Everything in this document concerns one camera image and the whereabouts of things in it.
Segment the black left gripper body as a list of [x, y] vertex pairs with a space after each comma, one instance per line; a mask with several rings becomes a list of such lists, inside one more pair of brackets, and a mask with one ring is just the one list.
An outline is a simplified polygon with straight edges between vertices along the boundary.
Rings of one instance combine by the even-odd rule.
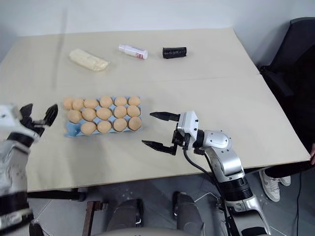
[[38, 135], [42, 135], [45, 131], [45, 126], [51, 126], [47, 120], [32, 120], [32, 118], [24, 118], [23, 126], [34, 131]]

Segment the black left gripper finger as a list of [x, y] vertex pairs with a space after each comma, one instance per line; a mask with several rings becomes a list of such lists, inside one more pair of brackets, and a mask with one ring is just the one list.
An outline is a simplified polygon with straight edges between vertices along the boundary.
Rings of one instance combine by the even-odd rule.
[[54, 123], [57, 115], [58, 115], [58, 105], [54, 104], [47, 109], [45, 113], [45, 117], [42, 120], [41, 124], [46, 125], [46, 126], [51, 126]]
[[22, 115], [22, 120], [28, 120], [31, 118], [33, 104], [27, 104], [20, 108], [20, 113]]

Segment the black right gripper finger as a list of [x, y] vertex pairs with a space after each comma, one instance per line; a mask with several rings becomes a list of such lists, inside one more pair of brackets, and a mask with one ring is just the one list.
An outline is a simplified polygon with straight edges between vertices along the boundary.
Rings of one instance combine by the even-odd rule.
[[150, 113], [150, 116], [153, 116], [155, 118], [158, 118], [160, 120], [164, 121], [179, 121], [180, 114], [174, 114], [170, 112], [152, 112]]
[[168, 153], [174, 156], [176, 155], [176, 152], [177, 152], [177, 146], [178, 146], [177, 144], [174, 144], [173, 146], [170, 146], [170, 147], [166, 147], [162, 143], [158, 143], [155, 141], [142, 140], [142, 143], [144, 143], [145, 145], [151, 147], [152, 149], [156, 151]]

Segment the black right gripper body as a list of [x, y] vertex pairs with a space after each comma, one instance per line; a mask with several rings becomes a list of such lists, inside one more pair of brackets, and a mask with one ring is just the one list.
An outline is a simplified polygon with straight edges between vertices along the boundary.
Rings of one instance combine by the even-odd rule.
[[172, 144], [173, 144], [174, 150], [176, 150], [178, 147], [182, 147], [184, 150], [188, 150], [189, 143], [190, 143], [190, 134], [189, 133], [184, 133], [184, 135], [181, 134], [180, 130], [178, 129], [178, 125], [176, 125], [176, 128], [173, 132], [173, 137], [172, 137]]

